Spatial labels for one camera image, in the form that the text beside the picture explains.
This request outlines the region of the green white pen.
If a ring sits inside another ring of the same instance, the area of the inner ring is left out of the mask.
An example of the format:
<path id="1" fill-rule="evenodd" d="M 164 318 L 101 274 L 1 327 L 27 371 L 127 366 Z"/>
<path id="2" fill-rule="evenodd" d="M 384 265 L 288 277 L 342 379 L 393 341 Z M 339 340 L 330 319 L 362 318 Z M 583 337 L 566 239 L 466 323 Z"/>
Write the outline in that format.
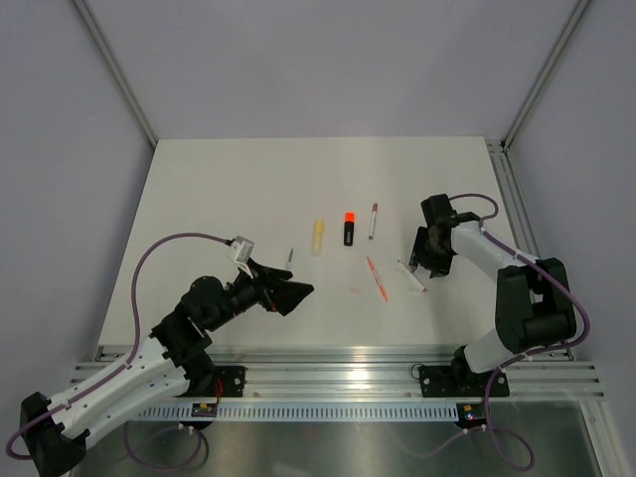
<path id="1" fill-rule="evenodd" d="M 286 270 L 290 271 L 292 269 L 293 254 L 294 254 L 294 248 L 291 248 L 290 251 L 289 251 L 289 254 L 287 256 L 286 263 L 285 263 L 285 269 Z"/>

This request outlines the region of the purple white pen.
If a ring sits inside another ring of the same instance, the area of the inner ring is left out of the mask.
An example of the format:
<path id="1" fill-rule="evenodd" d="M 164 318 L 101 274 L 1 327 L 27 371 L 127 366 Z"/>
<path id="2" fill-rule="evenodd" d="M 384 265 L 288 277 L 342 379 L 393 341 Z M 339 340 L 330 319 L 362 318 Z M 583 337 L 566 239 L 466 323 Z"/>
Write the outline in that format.
<path id="1" fill-rule="evenodd" d="M 408 290 L 411 294 L 423 294 L 427 291 L 427 287 L 410 268 L 400 260 L 397 261 L 397 272 L 400 273 L 408 283 Z"/>

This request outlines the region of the yellow highlighter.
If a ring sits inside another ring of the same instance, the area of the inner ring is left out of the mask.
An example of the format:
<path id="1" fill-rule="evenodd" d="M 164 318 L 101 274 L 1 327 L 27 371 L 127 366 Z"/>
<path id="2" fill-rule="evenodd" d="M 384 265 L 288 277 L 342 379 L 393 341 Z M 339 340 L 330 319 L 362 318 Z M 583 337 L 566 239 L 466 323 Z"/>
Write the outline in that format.
<path id="1" fill-rule="evenodd" d="M 322 253 L 324 231 L 325 231 L 324 221 L 322 219 L 316 220 L 313 227 L 312 244 L 311 244 L 311 255 L 313 257 L 319 257 Z"/>

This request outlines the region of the brown capped white pen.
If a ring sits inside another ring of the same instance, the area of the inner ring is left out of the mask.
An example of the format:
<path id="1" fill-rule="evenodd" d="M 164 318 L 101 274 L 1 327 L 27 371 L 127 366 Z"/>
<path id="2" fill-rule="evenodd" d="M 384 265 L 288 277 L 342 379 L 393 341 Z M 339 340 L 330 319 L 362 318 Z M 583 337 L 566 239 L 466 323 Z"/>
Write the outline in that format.
<path id="1" fill-rule="evenodd" d="M 369 232 L 368 232 L 369 240 L 373 240 L 375 238 L 378 210 L 379 210 L 379 204 L 373 203 L 371 216 L 370 216 L 370 222 L 369 222 Z"/>

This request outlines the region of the black orange highlighter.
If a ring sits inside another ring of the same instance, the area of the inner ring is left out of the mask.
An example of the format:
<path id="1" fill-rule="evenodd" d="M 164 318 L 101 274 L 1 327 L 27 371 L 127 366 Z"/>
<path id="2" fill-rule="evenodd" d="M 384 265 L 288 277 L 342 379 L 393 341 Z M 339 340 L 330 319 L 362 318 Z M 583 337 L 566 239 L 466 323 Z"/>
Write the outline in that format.
<path id="1" fill-rule="evenodd" d="M 356 215 L 354 212 L 346 212 L 343 222 L 343 245 L 352 246 L 354 243 Z"/>

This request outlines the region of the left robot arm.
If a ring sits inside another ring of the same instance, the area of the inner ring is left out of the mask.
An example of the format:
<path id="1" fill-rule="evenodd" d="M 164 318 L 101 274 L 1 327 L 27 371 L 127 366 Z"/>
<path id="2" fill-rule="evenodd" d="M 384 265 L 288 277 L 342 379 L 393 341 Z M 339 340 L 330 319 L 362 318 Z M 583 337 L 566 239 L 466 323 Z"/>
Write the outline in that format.
<path id="1" fill-rule="evenodd" d="M 195 280 L 174 310 L 124 357 L 81 383 L 21 404 L 20 435 L 41 476 L 62 476 L 119 425 L 153 404 L 185 394 L 206 394 L 215 382 L 207 353 L 211 333 L 254 305 L 286 316 L 314 288 L 288 270 L 253 260 L 228 284 Z"/>

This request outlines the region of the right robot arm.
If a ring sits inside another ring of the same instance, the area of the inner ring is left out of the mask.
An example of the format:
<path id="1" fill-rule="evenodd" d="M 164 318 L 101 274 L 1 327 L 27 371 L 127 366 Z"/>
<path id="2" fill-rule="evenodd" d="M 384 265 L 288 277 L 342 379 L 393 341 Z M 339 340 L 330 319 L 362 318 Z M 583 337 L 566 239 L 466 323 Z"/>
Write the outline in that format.
<path id="1" fill-rule="evenodd" d="M 451 382 L 464 394 L 473 394 L 487 372 L 538 348 L 560 344 L 576 334 L 574 304 L 563 263 L 540 259 L 495 237 L 486 222 L 498 215 L 460 213 L 446 194 L 420 203 L 425 225 L 417 229 L 408 268 L 421 267 L 431 278 L 450 273 L 453 259 L 462 256 L 495 284 L 494 328 L 479 340 L 459 348 L 451 361 Z"/>

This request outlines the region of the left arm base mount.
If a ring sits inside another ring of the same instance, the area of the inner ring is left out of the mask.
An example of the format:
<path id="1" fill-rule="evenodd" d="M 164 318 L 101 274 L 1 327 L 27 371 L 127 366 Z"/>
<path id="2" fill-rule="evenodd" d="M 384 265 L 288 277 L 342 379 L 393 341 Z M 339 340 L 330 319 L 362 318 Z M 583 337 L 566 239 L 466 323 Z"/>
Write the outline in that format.
<path id="1" fill-rule="evenodd" d="M 241 398 L 245 386 L 246 367 L 217 365 L 205 353 L 198 353 L 185 367 L 189 386 L 188 398 Z"/>

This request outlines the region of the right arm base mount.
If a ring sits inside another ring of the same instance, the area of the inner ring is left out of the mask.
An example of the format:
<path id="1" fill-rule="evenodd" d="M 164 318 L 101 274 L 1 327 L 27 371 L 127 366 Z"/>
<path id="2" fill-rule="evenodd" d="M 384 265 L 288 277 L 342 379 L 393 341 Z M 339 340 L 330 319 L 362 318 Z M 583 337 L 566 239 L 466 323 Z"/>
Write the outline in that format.
<path id="1" fill-rule="evenodd" d="M 458 348 L 449 364 L 413 364 L 411 376 L 424 398 L 483 398 L 492 373 L 473 373 L 466 362 L 465 347 Z"/>

